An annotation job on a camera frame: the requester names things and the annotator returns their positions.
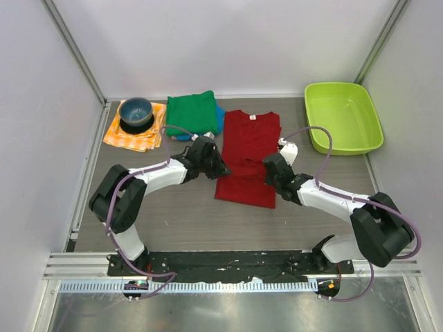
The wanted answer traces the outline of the red t-shirt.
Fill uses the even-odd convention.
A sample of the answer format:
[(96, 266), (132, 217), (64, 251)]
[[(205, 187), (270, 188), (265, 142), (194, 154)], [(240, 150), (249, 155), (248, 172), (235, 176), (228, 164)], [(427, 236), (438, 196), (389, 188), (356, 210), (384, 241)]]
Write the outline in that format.
[(280, 133), (280, 116), (274, 112), (249, 115), (234, 110), (226, 113), (221, 157), (231, 175), (217, 179), (216, 199), (275, 208), (276, 193), (265, 183), (262, 161), (278, 151)]

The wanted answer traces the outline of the lime green plastic tub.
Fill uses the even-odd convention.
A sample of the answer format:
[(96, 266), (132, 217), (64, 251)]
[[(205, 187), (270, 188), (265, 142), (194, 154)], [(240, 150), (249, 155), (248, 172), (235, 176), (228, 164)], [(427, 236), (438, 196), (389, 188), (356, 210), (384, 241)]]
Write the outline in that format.
[(332, 147), (333, 156), (355, 156), (384, 143), (377, 111), (368, 91), (349, 82), (320, 82), (305, 88), (306, 118), (314, 149), (322, 154)]

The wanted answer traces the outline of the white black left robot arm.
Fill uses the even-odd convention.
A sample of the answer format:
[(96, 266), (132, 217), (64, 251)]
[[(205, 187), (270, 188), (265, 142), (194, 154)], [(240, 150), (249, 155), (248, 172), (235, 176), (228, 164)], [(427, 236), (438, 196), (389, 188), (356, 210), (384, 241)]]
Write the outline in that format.
[(150, 254), (135, 226), (145, 196), (187, 183), (201, 173), (211, 180), (231, 174), (215, 141), (207, 136), (195, 138), (180, 154), (162, 163), (136, 169), (114, 165), (107, 172), (90, 198), (89, 209), (104, 225), (129, 274), (148, 274)]

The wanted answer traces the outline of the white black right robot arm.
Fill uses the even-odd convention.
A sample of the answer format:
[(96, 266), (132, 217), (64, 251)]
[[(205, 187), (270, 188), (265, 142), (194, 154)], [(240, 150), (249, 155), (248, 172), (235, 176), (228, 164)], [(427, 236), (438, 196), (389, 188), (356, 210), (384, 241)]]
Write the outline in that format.
[(328, 273), (337, 263), (366, 259), (383, 268), (415, 240), (413, 229), (401, 218), (392, 199), (381, 192), (373, 196), (354, 195), (317, 183), (313, 176), (295, 174), (280, 153), (263, 160), (265, 183), (274, 187), (284, 200), (322, 210), (349, 223), (353, 234), (324, 238), (313, 251), (314, 268)]

